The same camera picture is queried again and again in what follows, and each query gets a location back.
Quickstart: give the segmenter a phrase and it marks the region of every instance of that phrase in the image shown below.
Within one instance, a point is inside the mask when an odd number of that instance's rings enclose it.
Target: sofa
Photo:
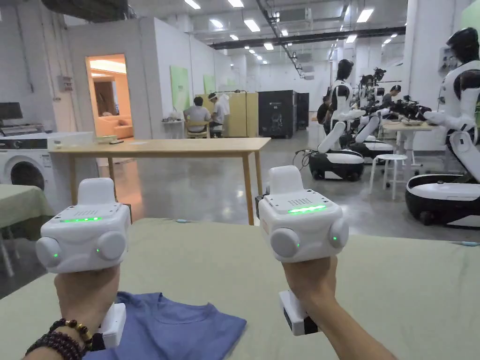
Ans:
[[[133,137],[132,117],[126,115],[99,116],[95,120],[97,136],[116,135],[117,139]]]

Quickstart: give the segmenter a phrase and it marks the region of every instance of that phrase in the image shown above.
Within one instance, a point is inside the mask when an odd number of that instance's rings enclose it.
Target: green led light bar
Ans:
[[[310,207],[302,207],[300,209],[293,209],[289,210],[289,214],[296,214],[296,213],[307,213],[307,212],[312,212],[320,209],[325,209],[327,205],[318,205],[318,206],[310,206]]]
[[[100,221],[101,217],[86,217],[83,219],[60,220],[61,223],[84,223],[87,221]]]

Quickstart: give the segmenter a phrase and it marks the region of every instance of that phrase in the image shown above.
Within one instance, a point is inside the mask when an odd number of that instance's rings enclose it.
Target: black cabinet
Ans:
[[[259,92],[259,135],[291,138],[295,131],[297,131],[297,93],[293,90]]]
[[[310,94],[297,93],[297,130],[305,130],[309,123]]]

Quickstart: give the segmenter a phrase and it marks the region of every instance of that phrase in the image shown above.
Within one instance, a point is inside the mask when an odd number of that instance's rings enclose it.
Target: device on table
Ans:
[[[256,198],[264,239],[283,263],[337,255],[348,241],[348,225],[340,206],[320,193],[304,189],[295,166],[272,168],[270,191]],[[293,335],[319,331],[290,291],[280,292],[280,303]]]
[[[110,178],[83,180],[78,188],[78,204],[42,226],[36,253],[49,272],[101,270],[123,261],[128,249],[130,208],[115,201],[113,186]],[[112,304],[98,329],[105,348],[119,345],[125,320],[125,305]]]

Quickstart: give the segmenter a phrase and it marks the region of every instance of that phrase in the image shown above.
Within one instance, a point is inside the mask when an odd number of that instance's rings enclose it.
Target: blue t-shirt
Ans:
[[[86,360],[221,360],[247,323],[210,303],[184,305],[161,293],[119,292],[117,302],[127,310],[120,345],[88,353]]]

